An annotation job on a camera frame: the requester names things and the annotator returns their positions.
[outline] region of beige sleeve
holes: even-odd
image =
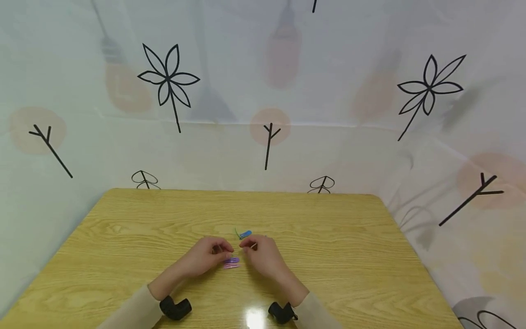
[[[298,317],[294,321],[298,329],[342,329],[313,293],[309,293],[298,307],[292,309]]]
[[[151,329],[162,315],[159,301],[144,285],[97,329]]]

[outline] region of forearm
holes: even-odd
[[[301,283],[291,270],[287,270],[281,274],[276,278],[276,282],[292,307],[300,305],[309,294],[307,287]]]
[[[325,309],[322,303],[290,270],[280,275],[276,282],[298,317],[298,329],[341,329],[341,325]]]
[[[170,266],[148,285],[141,287],[97,328],[151,329],[163,315],[159,302],[183,279],[177,265]]]
[[[148,284],[151,295],[158,301],[165,299],[185,277],[177,262],[164,270],[158,277]]]

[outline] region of wood grain surface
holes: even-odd
[[[200,237],[237,246],[234,228],[273,237],[344,328],[461,328],[375,196],[126,189],[100,199],[0,327],[95,328]],[[193,311],[157,328],[278,328],[267,309],[286,302],[243,259],[172,296]]]

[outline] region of left hand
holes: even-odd
[[[199,276],[217,264],[232,257],[234,248],[222,237],[205,236],[175,262],[184,277]]]
[[[205,273],[232,257],[232,252],[234,248],[222,237],[201,238],[183,257],[150,282],[148,289],[156,300],[162,301],[182,280]]]

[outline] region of wall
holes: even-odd
[[[526,323],[521,2],[2,9],[1,311],[138,187],[379,195],[466,327]]]

